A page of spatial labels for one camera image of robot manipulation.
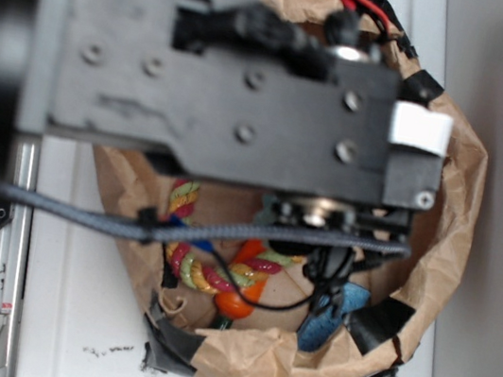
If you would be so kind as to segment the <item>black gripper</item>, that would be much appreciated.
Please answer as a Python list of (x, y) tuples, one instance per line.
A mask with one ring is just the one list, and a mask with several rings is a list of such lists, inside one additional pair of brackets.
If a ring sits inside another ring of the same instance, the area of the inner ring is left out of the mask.
[(293, 194), (266, 196), (255, 236), (284, 257), (304, 259), (312, 284), (342, 288), (354, 272), (406, 259), (412, 215)]

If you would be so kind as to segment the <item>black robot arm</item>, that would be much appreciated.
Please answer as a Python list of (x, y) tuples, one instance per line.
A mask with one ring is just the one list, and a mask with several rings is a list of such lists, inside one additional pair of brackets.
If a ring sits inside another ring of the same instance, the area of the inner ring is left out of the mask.
[[(320, 41), (261, 0), (0, 0), (0, 197), (145, 242), (260, 237), (405, 258), (452, 120), (382, 61), (406, 40), (345, 0)], [(273, 193), (273, 226), (150, 227), (9, 183), (13, 140), (145, 151), (164, 174)]]

